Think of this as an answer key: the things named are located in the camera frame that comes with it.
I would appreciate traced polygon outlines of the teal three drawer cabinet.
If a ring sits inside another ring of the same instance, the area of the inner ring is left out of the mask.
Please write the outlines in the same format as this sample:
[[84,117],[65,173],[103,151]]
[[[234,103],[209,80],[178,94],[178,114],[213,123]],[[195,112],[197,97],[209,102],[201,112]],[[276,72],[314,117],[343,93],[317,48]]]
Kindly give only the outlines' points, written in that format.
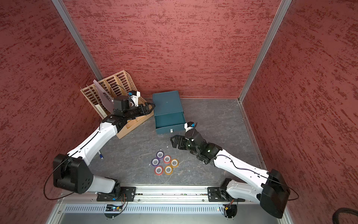
[[167,134],[184,130],[186,123],[178,91],[153,94],[155,128],[157,134]]

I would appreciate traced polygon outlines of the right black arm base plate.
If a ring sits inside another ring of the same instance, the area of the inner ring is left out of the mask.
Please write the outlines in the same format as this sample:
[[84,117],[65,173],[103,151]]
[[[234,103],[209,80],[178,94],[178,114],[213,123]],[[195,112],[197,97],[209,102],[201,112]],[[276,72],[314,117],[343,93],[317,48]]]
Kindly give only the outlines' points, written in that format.
[[210,202],[245,202],[242,198],[231,197],[224,189],[220,187],[208,187],[208,200]]

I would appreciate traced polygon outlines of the purple tape roll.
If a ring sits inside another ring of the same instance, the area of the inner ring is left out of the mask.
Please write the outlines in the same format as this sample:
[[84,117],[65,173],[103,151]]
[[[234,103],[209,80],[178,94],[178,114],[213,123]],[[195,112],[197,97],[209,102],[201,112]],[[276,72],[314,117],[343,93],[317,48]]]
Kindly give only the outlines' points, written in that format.
[[156,158],[157,158],[158,160],[162,160],[162,159],[164,158],[164,156],[165,156],[165,154],[164,154],[163,151],[158,151],[158,152],[156,153]]
[[159,164],[160,164],[160,160],[159,160],[158,158],[152,159],[151,165],[152,165],[153,167],[157,167],[157,166],[159,166]]

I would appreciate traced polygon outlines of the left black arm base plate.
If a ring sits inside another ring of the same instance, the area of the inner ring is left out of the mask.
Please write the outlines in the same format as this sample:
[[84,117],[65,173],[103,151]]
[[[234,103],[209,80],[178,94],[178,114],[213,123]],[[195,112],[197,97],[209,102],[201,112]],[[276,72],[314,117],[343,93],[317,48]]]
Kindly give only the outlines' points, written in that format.
[[97,193],[97,202],[133,202],[136,194],[136,187],[115,188],[112,193]]

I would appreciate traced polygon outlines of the purple tape roll back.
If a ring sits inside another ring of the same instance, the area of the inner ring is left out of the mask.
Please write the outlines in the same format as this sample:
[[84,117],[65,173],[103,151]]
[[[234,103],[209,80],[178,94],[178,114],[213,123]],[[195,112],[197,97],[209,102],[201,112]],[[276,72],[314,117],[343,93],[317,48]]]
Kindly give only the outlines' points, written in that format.
[[162,159],[164,158],[164,156],[165,156],[165,154],[164,154],[163,151],[158,151],[158,152],[156,153],[156,158],[157,158],[158,160],[162,160]]

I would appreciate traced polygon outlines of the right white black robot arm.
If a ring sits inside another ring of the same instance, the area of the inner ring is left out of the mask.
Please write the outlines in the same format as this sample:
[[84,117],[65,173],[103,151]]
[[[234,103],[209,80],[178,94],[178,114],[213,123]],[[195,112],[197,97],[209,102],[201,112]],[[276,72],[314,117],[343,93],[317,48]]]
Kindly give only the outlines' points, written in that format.
[[222,183],[222,199],[256,202],[271,216],[283,217],[291,190],[279,171],[259,169],[239,160],[219,145],[207,142],[196,129],[185,135],[175,135],[170,141],[172,147],[187,150],[204,164],[212,164],[248,184],[248,187],[242,187],[235,180],[226,179]]

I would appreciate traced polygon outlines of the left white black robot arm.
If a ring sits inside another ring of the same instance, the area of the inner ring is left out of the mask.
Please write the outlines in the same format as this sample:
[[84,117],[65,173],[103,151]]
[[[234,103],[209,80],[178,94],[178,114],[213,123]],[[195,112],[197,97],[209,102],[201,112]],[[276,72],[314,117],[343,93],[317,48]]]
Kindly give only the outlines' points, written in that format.
[[117,135],[130,120],[152,113],[154,103],[140,104],[137,95],[114,99],[114,109],[105,117],[99,127],[81,144],[67,154],[58,154],[53,161],[53,185],[56,188],[83,194],[96,192],[107,194],[114,200],[121,197],[120,182],[115,179],[95,176],[89,169],[89,164],[100,149]]

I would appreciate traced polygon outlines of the orange tape roll front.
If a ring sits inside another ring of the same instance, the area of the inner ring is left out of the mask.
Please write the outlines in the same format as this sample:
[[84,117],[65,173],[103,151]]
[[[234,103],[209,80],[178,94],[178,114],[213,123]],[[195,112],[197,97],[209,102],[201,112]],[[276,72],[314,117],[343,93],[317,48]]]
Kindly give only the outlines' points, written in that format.
[[171,165],[166,166],[164,169],[164,173],[166,175],[171,175],[173,173],[173,167]]

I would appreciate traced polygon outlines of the orange tape roll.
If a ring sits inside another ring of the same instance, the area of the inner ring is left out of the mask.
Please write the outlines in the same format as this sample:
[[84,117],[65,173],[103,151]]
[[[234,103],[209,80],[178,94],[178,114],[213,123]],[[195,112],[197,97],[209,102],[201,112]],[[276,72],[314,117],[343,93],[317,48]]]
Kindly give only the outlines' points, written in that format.
[[171,175],[173,173],[173,167],[171,165],[166,166],[164,169],[164,173],[166,175]]
[[173,168],[178,167],[178,166],[179,166],[179,161],[178,161],[177,159],[172,159],[172,160],[171,160],[171,166],[172,166]]

